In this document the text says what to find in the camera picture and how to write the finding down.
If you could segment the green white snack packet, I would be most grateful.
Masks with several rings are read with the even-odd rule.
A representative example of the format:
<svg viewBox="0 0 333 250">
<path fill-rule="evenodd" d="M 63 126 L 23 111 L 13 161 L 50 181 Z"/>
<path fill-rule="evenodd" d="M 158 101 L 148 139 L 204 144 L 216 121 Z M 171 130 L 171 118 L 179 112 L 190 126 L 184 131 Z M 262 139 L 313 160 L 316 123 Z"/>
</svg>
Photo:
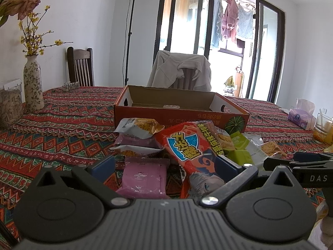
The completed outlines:
<svg viewBox="0 0 333 250">
<path fill-rule="evenodd" d="M 252 164 L 261 168 L 268 155 L 239 131 L 230 135 L 234 149 L 225 149 L 225 156 L 238 165 Z"/>
</svg>

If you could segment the red cartoon snack bag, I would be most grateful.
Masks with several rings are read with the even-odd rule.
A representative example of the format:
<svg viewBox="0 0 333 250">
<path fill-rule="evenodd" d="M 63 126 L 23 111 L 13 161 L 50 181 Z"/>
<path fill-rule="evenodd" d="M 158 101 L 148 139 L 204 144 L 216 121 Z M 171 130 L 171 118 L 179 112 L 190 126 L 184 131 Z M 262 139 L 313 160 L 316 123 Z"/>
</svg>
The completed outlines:
<svg viewBox="0 0 333 250">
<path fill-rule="evenodd" d="M 181 199 L 203 198 L 225 184 L 215 170 L 224 151 L 212 121 L 174 125 L 155 134 L 155 139 L 185 171 Z"/>
</svg>

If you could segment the pink snack packet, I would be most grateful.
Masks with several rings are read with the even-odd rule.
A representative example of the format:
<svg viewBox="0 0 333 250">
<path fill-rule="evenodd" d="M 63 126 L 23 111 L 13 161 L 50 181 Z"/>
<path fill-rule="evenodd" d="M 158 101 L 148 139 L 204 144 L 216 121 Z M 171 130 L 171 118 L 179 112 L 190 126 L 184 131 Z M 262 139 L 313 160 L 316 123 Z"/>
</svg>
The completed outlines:
<svg viewBox="0 0 333 250">
<path fill-rule="evenodd" d="M 119 195 L 132 199 L 167 199 L 169 159 L 126 157 Z"/>
</svg>

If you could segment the white orange cracker packet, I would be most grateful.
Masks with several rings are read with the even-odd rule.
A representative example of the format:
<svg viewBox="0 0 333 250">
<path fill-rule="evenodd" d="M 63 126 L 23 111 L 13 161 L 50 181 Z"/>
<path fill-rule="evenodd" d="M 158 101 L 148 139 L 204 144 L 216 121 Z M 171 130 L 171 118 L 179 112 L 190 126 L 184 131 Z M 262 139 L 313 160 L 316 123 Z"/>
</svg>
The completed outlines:
<svg viewBox="0 0 333 250">
<path fill-rule="evenodd" d="M 159 124 L 155 119 L 123 118 L 116 127 L 115 132 L 140 139 L 148 139 L 164 128 L 165 126 Z"/>
</svg>

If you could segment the glass cup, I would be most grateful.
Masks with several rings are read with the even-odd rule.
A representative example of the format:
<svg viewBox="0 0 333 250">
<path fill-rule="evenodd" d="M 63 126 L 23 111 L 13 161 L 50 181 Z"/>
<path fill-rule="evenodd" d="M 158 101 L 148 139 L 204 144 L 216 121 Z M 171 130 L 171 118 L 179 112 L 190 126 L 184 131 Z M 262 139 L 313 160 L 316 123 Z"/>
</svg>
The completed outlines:
<svg viewBox="0 0 333 250">
<path fill-rule="evenodd" d="M 319 143 L 332 145 L 332 118 L 319 113 L 314 126 L 313 138 Z"/>
</svg>

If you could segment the purple snack packet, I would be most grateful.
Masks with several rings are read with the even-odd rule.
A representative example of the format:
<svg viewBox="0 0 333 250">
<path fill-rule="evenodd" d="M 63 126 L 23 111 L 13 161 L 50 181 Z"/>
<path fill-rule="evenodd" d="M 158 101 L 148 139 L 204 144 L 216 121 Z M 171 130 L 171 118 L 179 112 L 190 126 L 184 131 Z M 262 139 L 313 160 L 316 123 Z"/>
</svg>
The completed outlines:
<svg viewBox="0 0 333 250">
<path fill-rule="evenodd" d="M 150 137 L 147 139 L 140 139 L 138 137 L 127 135 L 124 133 L 119 134 L 119 136 L 115 140 L 115 145 L 130 145 L 130 146 L 158 148 L 158 149 L 161 148 L 161 146 L 155 140 L 154 137 Z"/>
</svg>

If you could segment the patterned red tablecloth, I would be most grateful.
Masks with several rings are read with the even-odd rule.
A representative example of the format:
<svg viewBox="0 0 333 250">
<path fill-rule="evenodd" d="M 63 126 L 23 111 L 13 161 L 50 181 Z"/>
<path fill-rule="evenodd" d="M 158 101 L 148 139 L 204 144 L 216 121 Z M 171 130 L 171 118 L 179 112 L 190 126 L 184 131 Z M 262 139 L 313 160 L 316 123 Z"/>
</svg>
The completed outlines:
<svg viewBox="0 0 333 250">
<path fill-rule="evenodd" d="M 45 165 L 69 170 L 78 164 L 93 164 L 110 153 L 116 139 L 113 104 L 118 87 L 81 87 L 68 92 L 45 91 L 42 110 L 24 115 L 1 130 L 1 221 L 19 236 L 13 211 L 32 179 Z M 264 142 L 274 141 L 291 158 L 295 152 L 321 153 L 324 144 L 288 120 L 275 104 L 234 98 L 249 113 L 248 134 Z"/>
</svg>

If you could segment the purple tissue pack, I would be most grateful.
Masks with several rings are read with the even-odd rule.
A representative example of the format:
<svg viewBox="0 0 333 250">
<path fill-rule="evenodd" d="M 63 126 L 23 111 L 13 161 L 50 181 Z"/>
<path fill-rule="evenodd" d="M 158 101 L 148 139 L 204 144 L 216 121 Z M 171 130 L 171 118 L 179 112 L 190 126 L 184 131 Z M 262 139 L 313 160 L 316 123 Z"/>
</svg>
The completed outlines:
<svg viewBox="0 0 333 250">
<path fill-rule="evenodd" d="M 296 107 L 291 108 L 288 120 L 304 130 L 313 130 L 316 118 L 313 116 L 315 104 L 306 99 L 296 99 Z"/>
</svg>

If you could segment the orange cardboard box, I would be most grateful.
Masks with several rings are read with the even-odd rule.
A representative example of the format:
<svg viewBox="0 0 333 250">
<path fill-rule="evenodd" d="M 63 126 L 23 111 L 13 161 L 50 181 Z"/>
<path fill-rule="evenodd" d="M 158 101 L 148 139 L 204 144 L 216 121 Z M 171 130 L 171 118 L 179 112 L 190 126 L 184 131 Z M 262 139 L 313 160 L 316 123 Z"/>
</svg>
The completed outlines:
<svg viewBox="0 0 333 250">
<path fill-rule="evenodd" d="M 114 104 L 115 125 L 124 118 L 154 119 L 166 127 L 211 120 L 229 134 L 244 132 L 250 114 L 214 92 L 126 86 Z"/>
</svg>

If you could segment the floral ceramic vase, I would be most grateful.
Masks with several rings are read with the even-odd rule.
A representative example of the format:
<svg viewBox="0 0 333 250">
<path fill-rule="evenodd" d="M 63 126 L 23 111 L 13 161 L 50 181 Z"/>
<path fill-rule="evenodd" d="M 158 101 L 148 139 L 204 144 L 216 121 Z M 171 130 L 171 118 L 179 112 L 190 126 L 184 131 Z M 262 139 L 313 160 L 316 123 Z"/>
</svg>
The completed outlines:
<svg viewBox="0 0 333 250">
<path fill-rule="evenodd" d="M 28 113 L 39 111 L 44 107 L 41 68 L 37 56 L 28 56 L 24 66 L 25 110 Z"/>
</svg>

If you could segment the clear jar of seeds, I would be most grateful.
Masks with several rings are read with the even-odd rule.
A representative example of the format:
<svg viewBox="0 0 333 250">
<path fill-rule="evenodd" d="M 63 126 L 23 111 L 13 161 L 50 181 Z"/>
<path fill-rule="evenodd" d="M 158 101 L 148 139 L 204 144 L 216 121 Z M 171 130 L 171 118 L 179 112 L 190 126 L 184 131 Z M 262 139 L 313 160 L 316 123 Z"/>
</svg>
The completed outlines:
<svg viewBox="0 0 333 250">
<path fill-rule="evenodd" d="M 8 128 L 23 116 L 22 81 L 14 79 L 1 83 L 1 129 Z"/>
</svg>

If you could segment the dark wooden chair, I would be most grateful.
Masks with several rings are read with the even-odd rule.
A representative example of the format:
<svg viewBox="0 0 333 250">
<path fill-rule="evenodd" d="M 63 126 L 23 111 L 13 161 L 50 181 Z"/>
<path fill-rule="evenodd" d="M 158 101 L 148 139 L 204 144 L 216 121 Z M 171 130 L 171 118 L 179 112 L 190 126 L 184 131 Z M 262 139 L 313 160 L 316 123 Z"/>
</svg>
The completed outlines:
<svg viewBox="0 0 333 250">
<path fill-rule="evenodd" d="M 71 83 L 80 86 L 94 86 L 93 49 L 67 48 L 68 73 Z"/>
</svg>

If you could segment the chair with beige jacket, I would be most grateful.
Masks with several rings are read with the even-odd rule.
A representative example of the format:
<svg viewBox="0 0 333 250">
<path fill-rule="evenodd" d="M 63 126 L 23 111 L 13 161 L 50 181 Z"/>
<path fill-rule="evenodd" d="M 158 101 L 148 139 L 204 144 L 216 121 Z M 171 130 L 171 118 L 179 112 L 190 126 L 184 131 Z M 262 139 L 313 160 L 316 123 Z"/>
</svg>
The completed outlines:
<svg viewBox="0 0 333 250">
<path fill-rule="evenodd" d="M 210 92 L 210 63 L 203 55 L 160 50 L 147 86 Z"/>
</svg>

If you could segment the black framed sliding door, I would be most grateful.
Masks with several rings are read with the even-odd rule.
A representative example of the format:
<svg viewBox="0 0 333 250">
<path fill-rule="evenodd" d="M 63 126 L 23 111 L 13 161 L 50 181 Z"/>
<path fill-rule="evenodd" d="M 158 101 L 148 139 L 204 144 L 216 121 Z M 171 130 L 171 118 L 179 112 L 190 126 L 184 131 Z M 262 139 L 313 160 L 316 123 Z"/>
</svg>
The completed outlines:
<svg viewBox="0 0 333 250">
<path fill-rule="evenodd" d="M 227 0 L 222 0 L 225 13 Z M 264 0 L 236 0 L 253 10 L 253 39 L 221 37 L 211 49 L 214 0 L 159 0 L 155 51 L 205 56 L 212 88 L 226 95 L 275 102 L 282 71 L 285 13 Z"/>
</svg>

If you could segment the hanging blue garment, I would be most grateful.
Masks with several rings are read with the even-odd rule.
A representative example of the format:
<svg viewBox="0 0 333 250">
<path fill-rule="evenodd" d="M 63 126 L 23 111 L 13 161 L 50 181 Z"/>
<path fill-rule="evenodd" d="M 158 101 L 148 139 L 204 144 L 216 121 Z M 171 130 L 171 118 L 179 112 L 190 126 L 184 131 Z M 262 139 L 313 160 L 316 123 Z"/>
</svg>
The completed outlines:
<svg viewBox="0 0 333 250">
<path fill-rule="evenodd" d="M 222 0 L 214 0 L 211 49 L 218 48 L 222 37 L 221 21 L 223 18 Z"/>
</svg>

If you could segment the yellow flower branches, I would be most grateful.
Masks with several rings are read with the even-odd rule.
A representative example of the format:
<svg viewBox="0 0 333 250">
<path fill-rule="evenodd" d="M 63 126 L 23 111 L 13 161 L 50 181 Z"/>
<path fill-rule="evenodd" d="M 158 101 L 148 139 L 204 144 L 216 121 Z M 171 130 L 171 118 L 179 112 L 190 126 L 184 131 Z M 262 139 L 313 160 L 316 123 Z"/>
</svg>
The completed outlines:
<svg viewBox="0 0 333 250">
<path fill-rule="evenodd" d="M 32 12 L 26 16 L 26 21 L 19 21 L 19 28 L 22 32 L 22 36 L 20 37 L 20 43 L 24 46 L 22 52 L 26 58 L 30 56 L 38 56 L 43 55 L 45 53 L 46 48 L 54 47 L 54 46 L 62 46 L 65 44 L 72 44 L 69 41 L 62 41 L 60 39 L 55 40 L 54 43 L 44 44 L 43 38 L 49 34 L 54 33 L 53 30 L 47 30 L 43 33 L 38 33 L 39 24 L 44 16 L 50 9 L 50 5 L 46 5 L 43 13 Z"/>
</svg>

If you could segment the hanging grey blue shirt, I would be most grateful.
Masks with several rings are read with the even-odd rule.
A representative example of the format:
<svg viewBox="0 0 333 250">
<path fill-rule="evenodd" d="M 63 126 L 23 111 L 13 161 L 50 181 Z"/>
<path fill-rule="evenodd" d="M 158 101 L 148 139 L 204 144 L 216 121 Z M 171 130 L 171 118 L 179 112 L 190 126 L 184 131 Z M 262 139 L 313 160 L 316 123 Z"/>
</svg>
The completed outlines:
<svg viewBox="0 0 333 250">
<path fill-rule="evenodd" d="M 244 9 L 238 4 L 238 27 L 236 33 L 237 39 L 253 39 L 253 10 Z"/>
</svg>

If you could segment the hanging pink shirt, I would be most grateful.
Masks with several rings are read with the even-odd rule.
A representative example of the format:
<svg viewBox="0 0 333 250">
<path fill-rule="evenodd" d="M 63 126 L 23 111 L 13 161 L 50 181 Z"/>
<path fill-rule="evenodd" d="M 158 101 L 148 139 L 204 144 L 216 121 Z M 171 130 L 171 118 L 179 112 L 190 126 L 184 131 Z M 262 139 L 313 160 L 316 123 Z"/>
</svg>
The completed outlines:
<svg viewBox="0 0 333 250">
<path fill-rule="evenodd" d="M 222 17 L 222 37 L 236 43 L 236 31 L 239 9 L 236 0 L 227 0 L 227 7 Z"/>
</svg>

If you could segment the studio light on stand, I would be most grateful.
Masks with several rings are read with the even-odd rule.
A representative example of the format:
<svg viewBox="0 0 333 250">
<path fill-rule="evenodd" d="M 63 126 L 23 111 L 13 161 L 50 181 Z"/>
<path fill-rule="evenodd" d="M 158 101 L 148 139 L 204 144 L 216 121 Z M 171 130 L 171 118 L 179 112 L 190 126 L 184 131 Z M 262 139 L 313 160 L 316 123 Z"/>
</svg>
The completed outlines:
<svg viewBox="0 0 333 250">
<path fill-rule="evenodd" d="M 133 14 L 134 14 L 135 0 L 129 0 L 128 10 L 126 13 L 126 26 L 125 33 L 127 37 L 125 38 L 125 49 L 122 61 L 123 74 L 124 74 L 124 86 L 128 84 L 129 77 L 129 52 L 130 52 L 130 41 L 132 37 L 132 25 L 133 25 Z"/>
</svg>

